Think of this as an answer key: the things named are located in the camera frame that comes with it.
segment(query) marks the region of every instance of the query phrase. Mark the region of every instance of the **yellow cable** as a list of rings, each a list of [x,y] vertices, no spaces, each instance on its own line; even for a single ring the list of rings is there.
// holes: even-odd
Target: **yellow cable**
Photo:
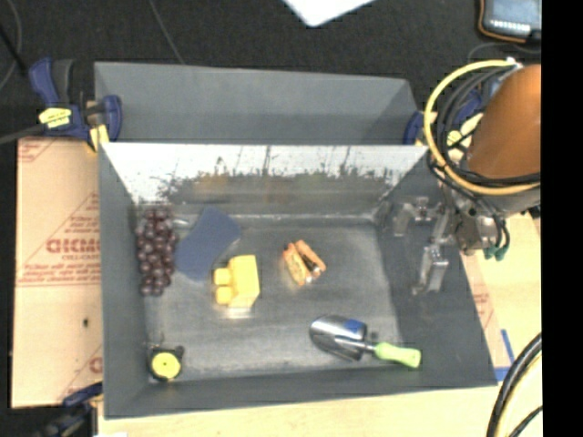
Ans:
[[[437,85],[435,90],[429,96],[427,100],[427,105],[425,106],[424,110],[424,124],[423,124],[423,131],[425,135],[425,139],[427,140],[427,146],[429,146],[429,150],[431,154],[434,156],[437,165],[444,169],[444,172],[453,180],[455,183],[460,185],[462,188],[469,189],[470,191],[476,194],[484,194],[487,196],[506,196],[508,194],[516,194],[522,191],[526,191],[528,189],[535,188],[538,186],[538,183],[528,184],[528,185],[514,185],[508,186],[505,188],[488,188],[485,186],[476,185],[467,181],[466,179],[461,178],[457,175],[445,162],[444,157],[439,152],[437,144],[434,142],[433,135],[431,134],[431,113],[434,109],[435,101],[439,97],[439,95],[444,91],[444,89],[449,86],[454,80],[458,79],[460,76],[465,75],[471,71],[477,71],[483,68],[489,68],[494,66],[515,66],[517,63],[514,61],[506,61],[506,60],[486,60],[483,62],[475,62],[471,63],[466,66],[462,66],[461,68],[456,69],[453,73],[446,76],[441,83]]]

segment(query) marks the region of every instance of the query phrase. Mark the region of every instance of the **tape measure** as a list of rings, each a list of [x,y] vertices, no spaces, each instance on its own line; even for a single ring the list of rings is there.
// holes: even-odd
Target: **tape measure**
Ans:
[[[154,378],[159,381],[171,381],[178,377],[182,370],[183,352],[182,347],[175,350],[153,350],[149,360],[149,369]]]

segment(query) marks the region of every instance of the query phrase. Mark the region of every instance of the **display screen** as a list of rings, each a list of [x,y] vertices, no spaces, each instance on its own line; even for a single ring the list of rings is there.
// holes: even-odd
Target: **display screen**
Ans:
[[[527,25],[540,24],[539,0],[494,0],[492,5],[494,19],[524,23]]]

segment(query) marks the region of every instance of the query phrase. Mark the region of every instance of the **black carpet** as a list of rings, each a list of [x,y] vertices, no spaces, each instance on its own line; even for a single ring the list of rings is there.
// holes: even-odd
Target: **black carpet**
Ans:
[[[12,0],[22,19],[21,55],[77,60],[73,100],[93,93],[95,60],[178,63],[148,0]],[[474,0],[377,0],[316,28],[281,0],[154,0],[190,65],[394,76],[411,83],[419,107],[437,83],[465,65],[472,49],[492,42],[476,30]],[[0,0],[0,23],[15,40],[15,19]],[[540,54],[487,47],[474,58]],[[11,63],[0,40],[0,81]],[[18,70],[0,91],[0,135],[35,124],[42,105]],[[15,255],[15,144],[0,146],[0,435],[28,435],[56,409],[9,406]]]

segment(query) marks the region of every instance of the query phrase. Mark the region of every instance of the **trowel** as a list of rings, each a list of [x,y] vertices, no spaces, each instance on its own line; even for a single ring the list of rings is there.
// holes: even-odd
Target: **trowel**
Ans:
[[[373,342],[367,340],[366,334],[364,322],[333,314],[316,319],[310,326],[310,338],[318,348],[346,360],[358,361],[365,352],[370,352],[380,360],[400,362],[413,369],[419,367],[419,350],[386,341]]]

